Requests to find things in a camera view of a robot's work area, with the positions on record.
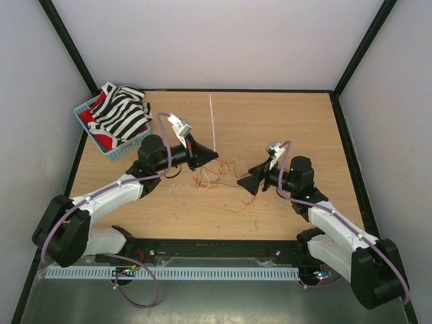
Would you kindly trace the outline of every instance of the red cloth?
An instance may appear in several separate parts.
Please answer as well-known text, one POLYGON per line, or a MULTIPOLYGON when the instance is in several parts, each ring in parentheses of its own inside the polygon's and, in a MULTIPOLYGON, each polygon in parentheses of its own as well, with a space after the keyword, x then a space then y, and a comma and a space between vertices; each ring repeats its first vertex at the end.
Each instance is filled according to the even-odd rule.
MULTIPOLYGON (((96 120, 93 118, 90 109, 89 110, 85 110, 80 114, 80 119, 86 124, 88 125, 88 123, 90 122, 95 122, 96 120)), ((102 147, 108 152, 110 150, 113 149, 113 139, 107 135, 103 135, 103 134, 92 134, 94 136, 94 138, 96 138, 96 140, 98 141, 98 143, 100 145, 102 145, 102 147)))
MULTIPOLYGON (((86 124, 88 125, 88 123, 90 122, 94 122, 97 123, 96 119, 93 118, 91 111, 93 108, 97 107, 99 105, 99 103, 101 103, 103 100, 105 100, 105 98, 107 97, 107 95, 102 92, 101 95, 98 97, 98 99, 94 102, 93 106, 91 107, 91 109, 85 110, 80 114, 80 119, 86 124)), ((144 125, 140 131, 140 133, 142 133, 143 131, 147 130, 147 126, 144 125)), ((113 149, 113 139, 112 137, 108 136, 108 135, 104 135, 104 134, 93 134, 94 138, 96 138, 96 140, 98 141, 98 143, 100 145, 102 145, 102 147, 107 151, 111 151, 113 149)))
POLYGON ((101 103, 102 101, 104 101, 106 97, 107 97, 107 94, 102 91, 102 93, 99 96, 99 98, 93 103, 93 106, 90 109, 90 111, 92 111, 95 107, 97 107, 99 105, 99 103, 101 103))

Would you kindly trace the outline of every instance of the white cable tray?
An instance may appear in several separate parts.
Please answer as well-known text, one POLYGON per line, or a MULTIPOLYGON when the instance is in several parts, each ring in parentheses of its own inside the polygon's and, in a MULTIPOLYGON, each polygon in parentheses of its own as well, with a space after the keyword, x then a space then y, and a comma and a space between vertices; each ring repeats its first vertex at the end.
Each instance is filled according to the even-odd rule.
MULTIPOLYGON (((116 267, 52 266, 45 279, 114 279, 116 267)), ((298 281, 298 268, 149 267, 159 280, 298 281)), ((119 279, 151 280, 144 269, 119 279)))

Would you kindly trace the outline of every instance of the white stick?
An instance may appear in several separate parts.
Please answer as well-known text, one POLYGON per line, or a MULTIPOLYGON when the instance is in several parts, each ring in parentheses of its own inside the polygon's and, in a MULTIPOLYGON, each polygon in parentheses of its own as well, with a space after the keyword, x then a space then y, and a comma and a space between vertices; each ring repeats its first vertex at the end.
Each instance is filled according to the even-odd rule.
POLYGON ((210 114, 211 114, 211 130, 213 131, 213 152, 216 152, 216 138, 215 138, 215 119, 213 117, 213 104, 211 103, 211 94, 209 93, 210 114))

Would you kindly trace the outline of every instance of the white wall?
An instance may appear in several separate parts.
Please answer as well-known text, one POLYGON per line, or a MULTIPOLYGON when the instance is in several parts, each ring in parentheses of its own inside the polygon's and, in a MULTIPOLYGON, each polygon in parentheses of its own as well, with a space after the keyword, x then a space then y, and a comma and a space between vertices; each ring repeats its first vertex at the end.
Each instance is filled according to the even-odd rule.
POLYGON ((420 323, 432 315, 432 1, 399 1, 342 105, 379 229, 399 246, 420 323))
POLYGON ((333 89, 382 0, 54 0, 98 86, 333 89))
POLYGON ((36 248, 31 235, 64 190, 90 93, 38 1, 0 5, 0 323, 10 323, 36 248))

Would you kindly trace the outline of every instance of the metal frame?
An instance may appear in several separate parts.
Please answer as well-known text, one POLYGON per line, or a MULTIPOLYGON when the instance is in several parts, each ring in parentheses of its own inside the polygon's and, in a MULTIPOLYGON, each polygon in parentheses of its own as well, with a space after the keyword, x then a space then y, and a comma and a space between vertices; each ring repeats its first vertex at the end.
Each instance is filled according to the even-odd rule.
MULTIPOLYGON (((346 124, 346 120, 344 117, 344 113, 342 111, 342 106, 340 105, 339 97, 344 91, 346 85, 350 81, 352 75, 354 74, 356 68, 360 64, 362 58, 365 56, 368 48, 371 46, 371 43, 377 36, 380 28, 384 24, 386 18, 392 11, 394 5, 397 0, 384 0, 379 11, 377 12, 374 20, 372 21, 369 29, 367 30, 365 36, 360 42, 356 52, 354 53, 350 63, 348 64, 345 72, 343 73, 340 81, 334 90, 271 90, 271 89, 260 89, 260 90, 249 90, 249 89, 145 89, 145 91, 152 90, 166 90, 166 91, 226 91, 226 92, 309 92, 309 93, 328 93, 330 96, 331 104, 333 106, 333 112, 335 114, 335 120, 337 122, 337 126, 339 129, 342 145, 344 148, 348 168, 350 170, 350 175, 352 178, 352 183, 354 185, 354 191, 356 193, 358 206, 360 209, 360 213, 362 216, 362 220, 364 223, 365 230, 379 237, 379 231, 377 224, 375 222, 375 217, 373 215, 372 207, 369 202, 369 198, 367 195, 365 183, 363 182, 361 170, 357 161, 357 156, 352 144, 352 140, 350 137, 350 133, 346 124)), ((78 71, 80 72, 82 78, 84 79, 90 93, 92 96, 96 96, 99 94, 99 89, 92 78, 84 60, 82 59, 78 49, 76 48, 68 30, 66 29, 63 21, 52 0, 39 0, 39 3, 43 7, 47 17, 50 19, 55 31, 58 33, 61 41, 63 42, 66 50, 68 51, 70 57, 74 61, 78 71)), ((70 172, 69 179, 67 181, 67 185, 65 188, 65 195, 69 196, 72 190, 72 186, 75 180, 76 172, 78 170, 78 166, 80 163, 80 159, 82 156, 82 152, 84 150, 84 146, 86 144, 86 132, 82 133, 80 143, 78 145, 78 150, 76 153, 76 157, 74 159, 74 164, 72 165, 72 170, 70 172)), ((294 262, 297 265, 302 266, 301 262, 298 259, 295 259, 295 256, 292 255, 293 242, 295 241, 232 241, 227 242, 223 240, 137 240, 142 245, 142 248, 145 250, 150 249, 154 246, 153 249, 161 250, 163 252, 173 251, 173 246, 176 246, 174 250, 182 250, 182 254, 186 255, 195 255, 195 256, 211 256, 211 255, 230 255, 232 257, 263 257, 269 258, 270 256, 274 256, 275 260, 278 263, 292 263, 294 262), (236 244, 241 243, 240 246, 237 245, 236 251, 232 252, 226 250, 227 248, 232 248, 232 244, 235 242, 236 244), (277 251, 285 250, 286 254, 290 257, 278 257, 277 251)), ((33 285, 33 281, 38 269, 38 265, 41 260, 41 252, 38 250, 34 256, 34 260, 32 262, 30 271, 28 273, 28 277, 24 284, 24 288, 22 290, 22 294, 20 300, 18 302, 15 314, 12 319, 12 323, 20 323, 22 316, 24 314, 24 309, 26 307, 28 297, 30 295, 31 287, 33 285)), ((409 323, 418 323, 414 309, 412 307, 411 302, 407 304, 405 307, 405 313, 407 315, 409 323)))

